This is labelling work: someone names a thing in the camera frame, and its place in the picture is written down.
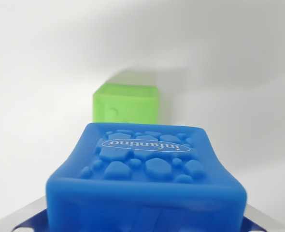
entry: green block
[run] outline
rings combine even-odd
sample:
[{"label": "green block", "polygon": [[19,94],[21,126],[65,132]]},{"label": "green block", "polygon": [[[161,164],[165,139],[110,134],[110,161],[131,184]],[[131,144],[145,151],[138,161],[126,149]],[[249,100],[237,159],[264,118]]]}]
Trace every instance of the green block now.
[{"label": "green block", "polygon": [[156,87],[106,83],[93,94],[93,121],[156,124],[158,106]]}]

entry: textured pebble pattern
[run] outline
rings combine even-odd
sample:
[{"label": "textured pebble pattern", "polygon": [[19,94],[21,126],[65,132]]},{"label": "textured pebble pattern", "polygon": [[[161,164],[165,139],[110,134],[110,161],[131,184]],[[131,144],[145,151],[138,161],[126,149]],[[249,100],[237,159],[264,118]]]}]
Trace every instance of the textured pebble pattern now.
[{"label": "textured pebble pattern", "polygon": [[[183,145],[190,150],[159,152],[102,145],[114,139],[163,141]],[[108,131],[97,142],[95,154],[90,166],[82,169],[79,178],[193,184],[205,176],[199,155],[191,139],[184,133],[172,135],[155,131]]]}]

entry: blue toy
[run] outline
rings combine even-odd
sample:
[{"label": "blue toy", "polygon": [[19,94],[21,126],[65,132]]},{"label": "blue toy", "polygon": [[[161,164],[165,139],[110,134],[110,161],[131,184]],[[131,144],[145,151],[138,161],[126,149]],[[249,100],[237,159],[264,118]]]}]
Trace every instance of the blue toy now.
[{"label": "blue toy", "polygon": [[50,232],[238,232],[241,184],[203,129],[92,123],[47,182]]}]

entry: raised pebble bump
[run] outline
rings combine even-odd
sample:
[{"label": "raised pebble bump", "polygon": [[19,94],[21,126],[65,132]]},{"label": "raised pebble bump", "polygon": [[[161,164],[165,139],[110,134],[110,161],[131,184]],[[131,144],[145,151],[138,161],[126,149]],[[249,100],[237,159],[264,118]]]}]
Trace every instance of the raised pebble bump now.
[{"label": "raised pebble bump", "polygon": [[104,165],[103,161],[98,159],[98,160],[93,162],[92,169],[98,171],[103,167],[103,165]]},{"label": "raised pebble bump", "polygon": [[129,139],[131,136],[129,134],[124,133],[114,133],[108,136],[108,139]]},{"label": "raised pebble bump", "polygon": [[81,179],[90,179],[92,174],[93,173],[92,173],[92,170],[90,169],[90,167],[86,166],[86,167],[84,167],[81,170],[81,172],[79,174],[79,178],[81,178]]},{"label": "raised pebble bump", "polygon": [[132,168],[139,168],[142,165],[142,162],[139,159],[130,159],[129,164]]},{"label": "raised pebble bump", "polygon": [[137,136],[136,139],[158,140],[156,137],[153,137],[151,135],[140,135]]},{"label": "raised pebble bump", "polygon": [[123,133],[123,134],[129,134],[129,135],[133,135],[134,132],[131,130],[117,130],[118,133]]},{"label": "raised pebble bump", "polygon": [[146,162],[146,174],[155,180],[172,178],[171,166],[163,159],[154,158]]},{"label": "raised pebble bump", "polygon": [[174,158],[171,164],[173,167],[176,167],[176,168],[182,167],[182,160],[179,158]]},{"label": "raised pebble bump", "polygon": [[192,144],[192,140],[190,138],[187,138],[185,141],[187,144]]},{"label": "raised pebble bump", "polygon": [[143,133],[136,132],[136,133],[134,134],[134,137],[136,138],[137,136],[140,136],[140,135],[143,135]]},{"label": "raised pebble bump", "polygon": [[184,171],[194,179],[204,176],[203,166],[197,160],[190,160],[184,166]]},{"label": "raised pebble bump", "polygon": [[156,151],[134,150],[134,157],[144,161],[154,158],[156,153],[157,153]]},{"label": "raised pebble bump", "polygon": [[146,131],[145,134],[151,135],[151,136],[156,137],[156,138],[159,138],[161,136],[161,133],[154,132],[154,131]]},{"label": "raised pebble bump", "polygon": [[175,143],[175,144],[181,143],[180,139],[177,136],[170,135],[170,134],[161,135],[160,140],[164,142]]},{"label": "raised pebble bump", "polygon": [[109,180],[128,180],[130,177],[130,168],[120,161],[110,163],[104,173],[104,178]]},{"label": "raised pebble bump", "polygon": [[187,138],[187,135],[184,134],[184,133],[179,133],[177,134],[177,137],[180,139],[180,140],[185,140]]},{"label": "raised pebble bump", "polygon": [[193,183],[193,179],[189,175],[181,174],[181,175],[176,177],[175,182],[176,183],[190,184],[190,183]]},{"label": "raised pebble bump", "polygon": [[95,148],[95,153],[99,153],[102,149],[102,143],[104,142],[103,139],[99,139],[98,142],[96,143],[96,148]]},{"label": "raised pebble bump", "polygon": [[100,151],[100,159],[107,162],[112,161],[125,161],[131,151],[128,149],[112,148],[112,147],[103,147]]}]

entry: metal base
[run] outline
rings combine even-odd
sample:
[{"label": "metal base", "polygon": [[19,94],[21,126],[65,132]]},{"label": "metal base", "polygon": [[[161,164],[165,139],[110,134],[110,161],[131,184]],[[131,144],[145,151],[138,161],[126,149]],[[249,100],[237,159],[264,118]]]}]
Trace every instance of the metal base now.
[{"label": "metal base", "polygon": [[[41,197],[1,219],[0,232],[49,232],[46,198]],[[240,232],[285,232],[285,226],[247,205]]]}]

